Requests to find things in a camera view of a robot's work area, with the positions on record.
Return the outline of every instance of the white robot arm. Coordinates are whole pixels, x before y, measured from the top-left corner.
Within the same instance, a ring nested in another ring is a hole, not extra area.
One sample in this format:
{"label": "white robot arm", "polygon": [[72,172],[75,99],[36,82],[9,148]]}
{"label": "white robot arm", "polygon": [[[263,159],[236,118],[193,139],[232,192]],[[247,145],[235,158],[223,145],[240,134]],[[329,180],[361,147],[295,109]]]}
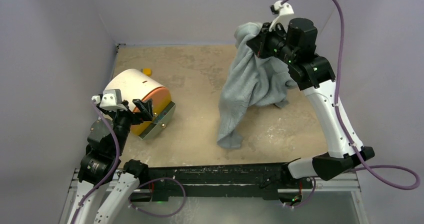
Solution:
{"label": "white robot arm", "polygon": [[[270,8],[277,17],[272,23],[264,23],[247,45],[259,58],[275,57],[287,64],[290,76],[314,107],[328,145],[328,152],[323,155],[285,165],[284,175],[289,180],[308,176],[330,180],[361,163],[352,146],[360,150],[364,160],[374,157],[374,151],[355,135],[340,99],[335,103],[335,75],[329,61],[315,53],[318,31],[313,22],[295,18],[291,5],[282,1]],[[336,108],[354,143],[346,137]]]}

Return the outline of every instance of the stained surface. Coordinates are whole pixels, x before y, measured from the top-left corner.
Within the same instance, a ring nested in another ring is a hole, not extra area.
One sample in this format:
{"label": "stained surface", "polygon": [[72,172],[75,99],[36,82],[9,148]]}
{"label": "stained surface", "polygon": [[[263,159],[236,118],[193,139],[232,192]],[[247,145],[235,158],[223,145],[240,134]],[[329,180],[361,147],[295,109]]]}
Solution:
{"label": "stained surface", "polygon": [[218,101],[233,45],[120,48],[114,76],[126,69],[151,68],[154,80],[170,89],[176,110],[156,138],[142,141],[130,134],[122,165],[138,159],[149,166],[209,165],[290,161],[326,152],[321,126],[308,99],[289,90],[289,104],[250,107],[237,130],[241,149],[216,144]]}

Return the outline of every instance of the metal plate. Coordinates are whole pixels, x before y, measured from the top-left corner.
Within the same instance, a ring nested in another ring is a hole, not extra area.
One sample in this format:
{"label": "metal plate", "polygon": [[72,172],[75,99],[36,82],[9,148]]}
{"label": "metal plate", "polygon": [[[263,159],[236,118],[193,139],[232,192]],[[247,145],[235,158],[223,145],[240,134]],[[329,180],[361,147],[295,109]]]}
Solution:
{"label": "metal plate", "polygon": [[154,138],[171,121],[175,112],[175,103],[170,102],[164,110],[154,119],[154,121],[140,134],[142,140],[149,140]]}

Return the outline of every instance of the white bracket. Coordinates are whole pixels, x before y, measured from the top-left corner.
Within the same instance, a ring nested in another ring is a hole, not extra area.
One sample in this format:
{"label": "white bracket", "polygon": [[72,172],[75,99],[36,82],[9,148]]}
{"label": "white bracket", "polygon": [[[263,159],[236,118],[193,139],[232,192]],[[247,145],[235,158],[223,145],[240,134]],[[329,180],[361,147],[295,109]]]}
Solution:
{"label": "white bracket", "polygon": [[287,28],[291,19],[294,18],[294,11],[290,4],[283,3],[282,1],[277,1],[274,3],[275,11],[278,11],[278,16],[273,20],[271,26],[269,27],[269,31],[273,31],[276,28],[278,23],[281,23],[284,27],[284,30],[287,32]]}

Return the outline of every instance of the yellow object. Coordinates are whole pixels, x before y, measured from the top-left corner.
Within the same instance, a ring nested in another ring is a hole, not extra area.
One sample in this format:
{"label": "yellow object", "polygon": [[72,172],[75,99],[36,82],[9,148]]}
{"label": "yellow object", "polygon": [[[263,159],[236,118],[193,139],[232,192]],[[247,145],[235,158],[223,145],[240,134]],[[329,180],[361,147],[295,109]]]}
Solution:
{"label": "yellow object", "polygon": [[150,68],[146,68],[146,69],[142,69],[143,74],[147,75],[147,76],[151,76],[152,75],[152,69]]}

